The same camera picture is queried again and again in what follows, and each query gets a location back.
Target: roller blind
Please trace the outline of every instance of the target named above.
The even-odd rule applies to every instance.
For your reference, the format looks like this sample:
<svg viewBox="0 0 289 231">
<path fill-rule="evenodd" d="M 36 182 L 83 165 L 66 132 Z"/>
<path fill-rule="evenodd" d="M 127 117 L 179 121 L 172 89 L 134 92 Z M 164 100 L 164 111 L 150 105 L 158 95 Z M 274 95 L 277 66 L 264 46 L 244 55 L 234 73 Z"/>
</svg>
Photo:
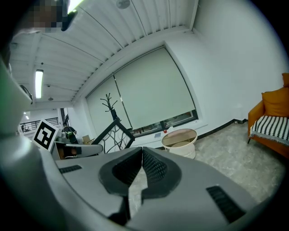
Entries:
<svg viewBox="0 0 289 231">
<path fill-rule="evenodd" d="M 115 78 L 133 129 L 195 109 L 180 71 L 164 48 L 130 63 Z"/>
<path fill-rule="evenodd" d="M 100 135 L 113 122 L 111 113 L 105 112 L 108 110 L 108 107 L 104 106 L 103 103 L 107 103 L 104 100 L 100 100 L 101 98 L 106 99 L 105 94 L 108 95 L 109 93 L 110 97 L 112 98 L 110 100 L 111 105 L 117 100 L 117 103 L 113 106 L 113 108 L 116 110 L 117 116 L 121 119 L 122 125 L 124 125 L 127 129 L 131 128 L 123 105 L 120 101 L 114 78 L 110 77 L 87 97 L 89 112 L 95 131 L 98 135 Z"/>
</svg>

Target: baseboard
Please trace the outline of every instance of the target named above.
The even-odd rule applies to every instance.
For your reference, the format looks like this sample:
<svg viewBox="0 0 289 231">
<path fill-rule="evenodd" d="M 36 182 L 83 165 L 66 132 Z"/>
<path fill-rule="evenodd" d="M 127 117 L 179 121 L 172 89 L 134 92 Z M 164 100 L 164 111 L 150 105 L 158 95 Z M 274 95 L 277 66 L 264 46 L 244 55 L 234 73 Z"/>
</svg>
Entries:
<svg viewBox="0 0 289 231">
<path fill-rule="evenodd" d="M 237 119 L 234 119 L 234 122 L 237 122 L 238 124 L 244 124 L 246 123 L 248 120 L 247 119 L 243 119 L 243 120 L 237 120 Z"/>
<path fill-rule="evenodd" d="M 241 125 L 242 125 L 242 124 L 246 123 L 247 121 L 248 121 L 247 119 L 243 119 L 243 120 L 233 119 L 233 120 L 225 123 L 224 125 L 222 125 L 222 126 L 220 126 L 220 127 L 218 127 L 218 128 L 215 128 L 215 129 L 213 129 L 213 130 L 211 130 L 211 131 L 209 131 L 209 132 L 207 132 L 207 133 L 204 133 L 204 134 L 202 134 L 202 135 L 199 135 L 199 136 L 198 136 L 198 139 L 202 139 L 202 138 L 204 138 L 204 137 L 206 137 L 206 136 L 208 136 L 208 135 L 212 135 L 212 134 L 214 134 L 215 132 L 218 132 L 218 131 L 224 129 L 225 127 L 228 127 L 228 126 L 229 126 L 230 124 L 232 124 L 232 123 L 237 122 L 238 124 L 241 124 Z"/>
</svg>

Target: white wall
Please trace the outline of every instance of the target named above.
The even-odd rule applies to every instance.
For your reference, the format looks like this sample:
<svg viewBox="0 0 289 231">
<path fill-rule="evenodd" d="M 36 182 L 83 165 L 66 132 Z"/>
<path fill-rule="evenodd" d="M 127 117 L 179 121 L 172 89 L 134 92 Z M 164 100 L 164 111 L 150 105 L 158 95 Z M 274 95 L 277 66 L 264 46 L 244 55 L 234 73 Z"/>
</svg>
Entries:
<svg viewBox="0 0 289 231">
<path fill-rule="evenodd" d="M 165 42 L 192 94 L 199 119 L 207 124 L 198 134 L 232 120 L 235 98 L 231 91 L 235 84 L 199 38 L 189 32 Z"/>
<path fill-rule="evenodd" d="M 74 107 L 67 108 L 67 110 L 70 125 L 77 131 L 77 139 L 86 135 L 89 135 L 91 139 L 98 136 L 93 128 L 86 99 L 79 100 Z"/>
<path fill-rule="evenodd" d="M 253 5 L 202 0 L 194 28 L 236 85 L 232 91 L 237 96 L 236 119 L 247 118 L 262 100 L 262 92 L 283 86 L 281 74 L 289 71 L 287 56 L 273 28 Z"/>
<path fill-rule="evenodd" d="M 58 112 L 57 110 L 52 109 L 46 109 L 46 110 L 37 110 L 37 111 L 31 111 L 29 114 L 29 120 L 26 119 L 26 115 L 23 115 L 20 123 L 26 123 L 31 121 L 37 121 L 41 119 L 50 119 L 50 118 L 58 118 Z"/>
</svg>

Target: black metal frame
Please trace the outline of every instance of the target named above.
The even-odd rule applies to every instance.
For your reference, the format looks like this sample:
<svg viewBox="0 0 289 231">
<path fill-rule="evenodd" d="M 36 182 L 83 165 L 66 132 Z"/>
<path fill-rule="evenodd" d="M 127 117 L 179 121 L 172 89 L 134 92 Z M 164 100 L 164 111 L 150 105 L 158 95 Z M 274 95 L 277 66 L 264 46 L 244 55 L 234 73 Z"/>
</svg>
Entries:
<svg viewBox="0 0 289 231">
<path fill-rule="evenodd" d="M 109 131 L 115 126 L 117 125 L 129 138 L 130 141 L 128 142 L 128 144 L 126 145 L 125 148 L 129 148 L 132 144 L 132 142 L 134 142 L 135 137 L 133 136 L 133 134 L 131 134 L 129 132 L 129 130 L 127 130 L 121 123 L 120 123 L 120 118 L 116 118 L 91 144 L 98 144 L 100 141 L 102 141 L 102 139 L 109 133 Z"/>
</svg>

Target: tiled floor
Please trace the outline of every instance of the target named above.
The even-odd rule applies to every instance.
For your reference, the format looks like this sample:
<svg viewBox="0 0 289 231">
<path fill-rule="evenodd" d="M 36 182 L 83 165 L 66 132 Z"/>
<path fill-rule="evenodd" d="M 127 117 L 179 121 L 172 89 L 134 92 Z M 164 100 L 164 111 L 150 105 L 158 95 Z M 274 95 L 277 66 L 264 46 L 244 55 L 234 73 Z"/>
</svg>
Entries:
<svg viewBox="0 0 289 231">
<path fill-rule="evenodd" d="M 255 140 L 249 144 L 247 141 L 247 123 L 231 124 L 197 140 L 195 159 L 216 168 L 261 202 L 272 195 L 281 182 L 284 158 Z M 132 216 L 141 206 L 140 193 L 146 187 L 146 175 L 141 169 L 129 191 Z"/>
</svg>

